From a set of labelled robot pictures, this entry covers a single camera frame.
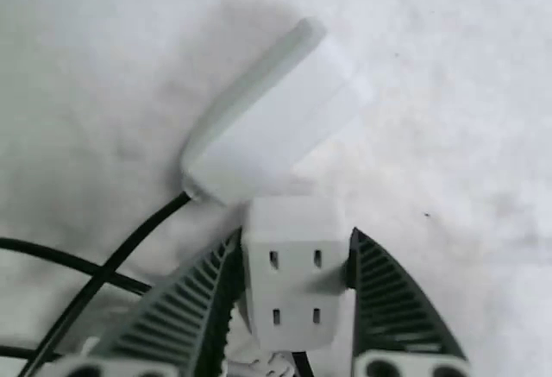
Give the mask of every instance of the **white cloth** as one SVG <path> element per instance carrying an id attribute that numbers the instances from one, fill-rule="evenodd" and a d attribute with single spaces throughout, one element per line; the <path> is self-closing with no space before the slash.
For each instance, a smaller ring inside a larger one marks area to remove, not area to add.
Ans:
<path id="1" fill-rule="evenodd" d="M 318 16 L 376 100 L 298 175 L 419 280 L 476 375 L 551 375 L 550 2 L 0 0 L 0 235 L 104 261 L 178 193 L 180 149 L 212 97 Z M 167 273 L 232 223 L 186 207 L 123 271 Z M 0 342 L 29 347 L 84 280 L 9 252 L 0 269 Z M 317 376 L 344 375 L 349 343 L 344 325 L 314 354 Z"/>

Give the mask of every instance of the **white surface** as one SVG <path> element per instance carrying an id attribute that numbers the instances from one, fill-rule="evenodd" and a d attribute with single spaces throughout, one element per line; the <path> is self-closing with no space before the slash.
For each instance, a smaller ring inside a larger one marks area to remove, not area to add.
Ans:
<path id="1" fill-rule="evenodd" d="M 298 174 L 404 264 L 476 375 L 551 375 L 551 1 L 0 0 L 0 231 L 104 261 L 177 193 L 210 100 L 318 16 L 376 104 Z M 123 271 L 167 273 L 230 216 L 182 210 Z M 28 346 L 84 280 L 12 253 L 0 268 L 1 340 Z M 349 337 L 317 368 L 347 369 Z"/>
<path id="2" fill-rule="evenodd" d="M 367 103 L 357 75 L 320 22 L 301 20 L 197 121 L 182 154 L 185 191 L 237 204 L 281 184 Z"/>
<path id="3" fill-rule="evenodd" d="M 306 351 L 330 345 L 348 257 L 348 236 L 342 233 L 335 200 L 255 198 L 241 245 L 247 313 L 259 346 L 265 351 Z"/>

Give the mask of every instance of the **outlet socket hole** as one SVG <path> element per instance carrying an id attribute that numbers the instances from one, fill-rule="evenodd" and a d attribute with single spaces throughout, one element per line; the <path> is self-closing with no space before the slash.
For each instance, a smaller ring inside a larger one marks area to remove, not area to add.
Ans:
<path id="1" fill-rule="evenodd" d="M 318 268 L 322 267 L 322 250 L 320 249 L 314 251 L 314 265 Z"/>
<path id="2" fill-rule="evenodd" d="M 273 269 L 278 270 L 279 268 L 279 261 L 278 261 L 278 252 L 275 250 L 271 250 L 269 254 L 270 258 L 270 264 L 272 265 Z"/>
<path id="3" fill-rule="evenodd" d="M 314 324 L 320 324 L 320 308 L 312 310 L 312 322 Z"/>
<path id="4" fill-rule="evenodd" d="M 279 310 L 273 310 L 273 323 L 274 325 L 279 325 L 280 323 L 280 317 L 279 317 Z"/>

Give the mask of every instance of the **black cable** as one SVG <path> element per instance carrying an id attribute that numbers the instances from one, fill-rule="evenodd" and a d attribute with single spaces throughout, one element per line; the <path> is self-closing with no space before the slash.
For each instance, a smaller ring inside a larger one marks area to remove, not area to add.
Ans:
<path id="1" fill-rule="evenodd" d="M 91 299 L 94 298 L 94 295 L 96 295 L 105 281 L 121 266 L 147 235 L 189 201 L 188 195 L 181 193 L 162 209 L 154 213 L 119 246 L 115 253 L 94 273 L 77 296 L 65 308 L 55 324 L 42 339 L 31 358 L 29 358 L 23 370 L 19 373 L 19 377 L 30 377 L 39 370 L 41 365 L 53 353 L 56 344 L 63 338 L 69 327 L 71 327 L 72 323 L 74 323 Z"/>
<path id="2" fill-rule="evenodd" d="M 100 268 L 100 266 L 95 263 L 79 258 L 78 256 L 68 254 L 67 252 L 19 239 L 11 239 L 0 236 L 0 249 L 12 250 L 14 252 L 19 252 L 20 254 L 30 254 L 31 256 L 41 258 L 44 261 L 57 263 L 58 265 L 64 267 L 70 267 L 90 276 L 92 276 Z M 144 284 L 139 280 L 133 280 L 132 278 L 119 273 L 115 273 L 111 276 L 108 279 L 108 282 L 111 283 L 111 285 L 117 286 L 125 291 L 135 293 L 136 295 L 143 295 L 151 288 L 151 286 Z"/>
<path id="3" fill-rule="evenodd" d="M 16 358 L 18 360 L 28 360 L 34 353 L 33 349 L 24 349 L 22 347 L 10 347 L 9 345 L 0 345 L 0 357 Z M 62 355 L 52 353 L 46 361 L 55 361 Z"/>
<path id="4" fill-rule="evenodd" d="M 293 361 L 295 361 L 296 375 L 299 377 L 314 377 L 312 373 L 311 364 L 309 363 L 309 357 L 304 351 L 293 352 Z"/>

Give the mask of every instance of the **white plug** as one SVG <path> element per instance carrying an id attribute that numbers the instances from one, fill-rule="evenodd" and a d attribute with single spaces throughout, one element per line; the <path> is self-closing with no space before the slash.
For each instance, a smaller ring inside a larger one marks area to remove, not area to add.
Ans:
<path id="1" fill-rule="evenodd" d="M 241 243 L 249 326 L 261 349 L 304 351 L 330 344 L 348 257 L 335 203 L 256 198 Z"/>
<path id="2" fill-rule="evenodd" d="M 323 25 L 302 20 L 198 121 L 182 153 L 184 190 L 224 204 L 266 194 L 369 94 Z"/>

